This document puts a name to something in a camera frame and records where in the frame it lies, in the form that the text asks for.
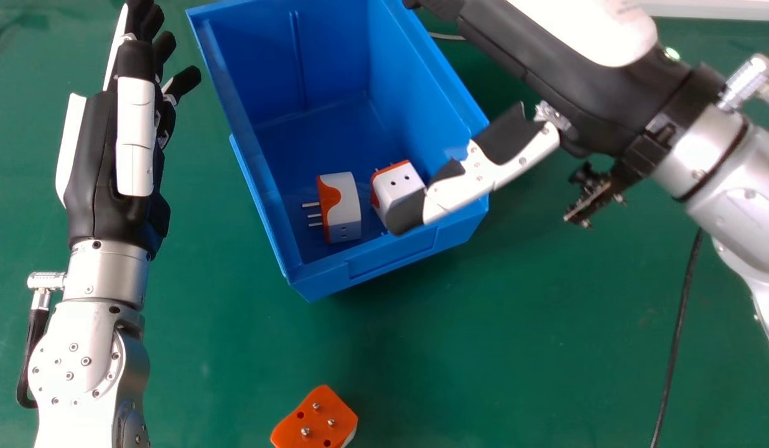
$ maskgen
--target robotic hand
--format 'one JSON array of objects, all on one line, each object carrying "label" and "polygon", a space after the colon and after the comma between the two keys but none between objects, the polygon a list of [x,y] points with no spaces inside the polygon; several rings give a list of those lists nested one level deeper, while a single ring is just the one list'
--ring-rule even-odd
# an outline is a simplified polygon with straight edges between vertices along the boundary
[{"label": "robotic hand", "polygon": [[473,138],[428,186],[391,206],[397,235],[446,215],[524,173],[561,144],[584,164],[569,179],[580,198],[564,220],[590,228],[594,213],[651,178],[714,239],[752,290],[769,339],[769,132],[740,113],[769,105],[769,59],[755,55],[730,79],[691,68],[658,43],[636,0],[404,0],[455,21],[459,34],[544,101],[531,124],[520,110]]},{"label": "robotic hand", "polygon": [[[35,446],[148,446],[149,358],[141,311],[149,262],[169,231],[161,196],[174,108],[200,82],[189,67],[161,84],[176,46],[151,0],[123,6],[103,91],[69,97],[55,190],[67,210],[66,273],[32,273],[17,402],[39,409]],[[63,291],[46,334],[52,292]]]}]

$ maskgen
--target green tabletop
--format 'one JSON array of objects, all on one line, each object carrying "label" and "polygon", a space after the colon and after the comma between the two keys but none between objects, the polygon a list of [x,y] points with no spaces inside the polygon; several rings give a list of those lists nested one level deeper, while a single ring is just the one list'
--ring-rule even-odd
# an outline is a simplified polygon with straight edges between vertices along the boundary
[{"label": "green tabletop", "polygon": [[[203,67],[184,12],[200,1],[161,3],[179,37],[169,74]],[[34,440],[37,414],[14,402],[24,283],[66,267],[63,115],[70,91],[100,88],[119,5],[0,0],[0,447]],[[723,73],[769,54],[769,24],[659,25]],[[490,117],[535,100],[468,43],[440,46]],[[749,111],[769,127],[762,106]],[[228,134],[208,80],[167,150],[173,220],[144,312],[154,446],[266,446],[322,383],[359,415],[352,448],[647,445],[695,232],[660,188],[631,190],[592,232],[567,226],[580,161],[560,151],[493,195],[466,245],[308,304],[279,272]],[[711,244],[692,294],[661,445],[769,447],[768,343]]]}]

